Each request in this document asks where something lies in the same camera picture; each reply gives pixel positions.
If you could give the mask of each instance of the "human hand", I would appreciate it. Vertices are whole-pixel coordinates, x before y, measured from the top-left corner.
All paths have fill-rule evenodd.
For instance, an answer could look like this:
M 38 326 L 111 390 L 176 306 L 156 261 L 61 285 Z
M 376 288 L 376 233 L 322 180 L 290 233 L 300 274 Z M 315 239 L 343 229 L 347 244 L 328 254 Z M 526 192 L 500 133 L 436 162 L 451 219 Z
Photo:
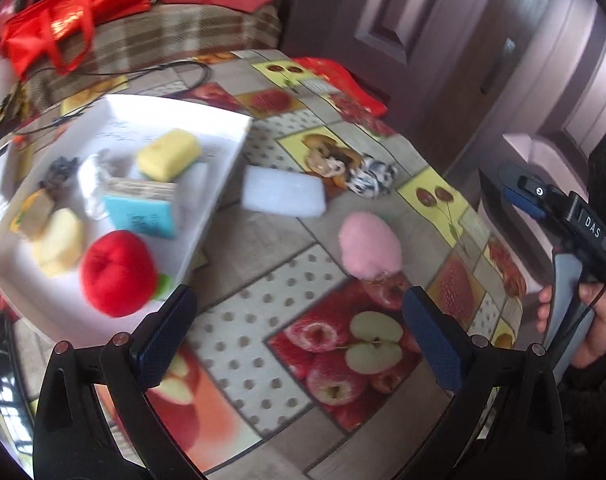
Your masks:
M 579 297 L 584 304 L 590 304 L 603 287 L 602 283 L 583 283 L 579 287 Z M 544 333 L 552 301 L 552 286 L 548 285 L 538 295 L 541 306 L 538 308 L 536 330 Z M 606 352 L 606 291 L 594 305 L 595 317 L 585 339 L 572 357 L 572 366 L 586 368 Z

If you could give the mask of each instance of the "red tote bag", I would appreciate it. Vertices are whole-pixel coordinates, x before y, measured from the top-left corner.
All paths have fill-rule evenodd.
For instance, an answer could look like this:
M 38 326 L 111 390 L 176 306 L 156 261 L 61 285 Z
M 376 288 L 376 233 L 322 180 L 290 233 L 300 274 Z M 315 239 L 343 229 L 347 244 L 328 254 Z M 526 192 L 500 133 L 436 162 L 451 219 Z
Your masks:
M 94 25 L 149 10 L 150 0 L 41 0 L 5 23 L 0 53 L 21 79 L 43 54 L 61 74 L 73 72 L 92 47 Z M 83 33 L 83 50 L 65 62 L 59 40 Z

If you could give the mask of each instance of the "bag handle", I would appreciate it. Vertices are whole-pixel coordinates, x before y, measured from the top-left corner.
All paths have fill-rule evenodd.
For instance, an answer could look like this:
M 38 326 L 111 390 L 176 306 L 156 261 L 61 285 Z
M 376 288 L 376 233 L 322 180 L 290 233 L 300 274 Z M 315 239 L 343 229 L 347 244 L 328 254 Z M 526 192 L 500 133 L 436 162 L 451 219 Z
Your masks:
M 52 15 L 48 8 L 43 9 L 40 14 L 40 26 L 45 46 L 49 54 L 49 59 L 52 65 L 56 68 L 59 74 L 67 75 L 70 72 L 76 70 L 87 53 L 92 48 L 92 41 L 94 39 L 94 17 L 92 15 L 92 0 L 81 0 L 81 7 L 83 9 L 81 15 L 81 30 L 83 31 L 84 47 L 80 54 L 74 59 L 65 63 L 63 56 L 56 45 L 54 34 L 52 33 Z

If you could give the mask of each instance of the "white tray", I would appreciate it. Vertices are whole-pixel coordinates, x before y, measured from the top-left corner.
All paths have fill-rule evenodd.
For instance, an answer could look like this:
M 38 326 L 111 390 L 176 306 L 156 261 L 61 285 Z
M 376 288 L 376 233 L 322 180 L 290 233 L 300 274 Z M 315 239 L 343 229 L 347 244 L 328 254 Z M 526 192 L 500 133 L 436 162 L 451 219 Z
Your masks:
M 8 230 L 20 204 L 38 188 L 49 165 L 60 155 L 81 161 L 102 148 L 116 162 L 117 176 L 140 178 L 135 153 L 172 128 L 182 128 L 198 137 L 203 156 L 177 180 L 177 195 L 183 220 L 174 240 L 143 237 L 159 272 L 181 283 L 191 270 L 193 254 L 208 226 L 219 196 L 240 153 L 250 128 L 248 116 L 218 108 L 134 95 L 109 95 L 67 129 L 32 168 L 10 202 L 0 224 L 0 290 L 10 305 L 42 335 L 53 342 L 68 340 L 76 348 L 105 344 L 117 332 L 132 332 L 161 301 L 149 301 L 130 316 L 111 318 L 84 299 L 78 268 L 48 278 L 37 266 L 28 243 Z M 78 186 L 69 193 L 69 206 L 84 221 L 85 247 L 114 229 L 106 218 L 88 220 Z

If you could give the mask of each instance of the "white eraser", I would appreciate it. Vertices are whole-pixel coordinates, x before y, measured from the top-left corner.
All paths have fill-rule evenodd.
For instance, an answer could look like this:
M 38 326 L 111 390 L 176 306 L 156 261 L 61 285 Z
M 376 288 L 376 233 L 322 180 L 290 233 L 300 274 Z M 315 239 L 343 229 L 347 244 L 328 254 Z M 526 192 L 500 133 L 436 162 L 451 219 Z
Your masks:
M 248 166 L 241 205 L 262 213 L 319 217 L 325 212 L 323 181 L 302 173 Z

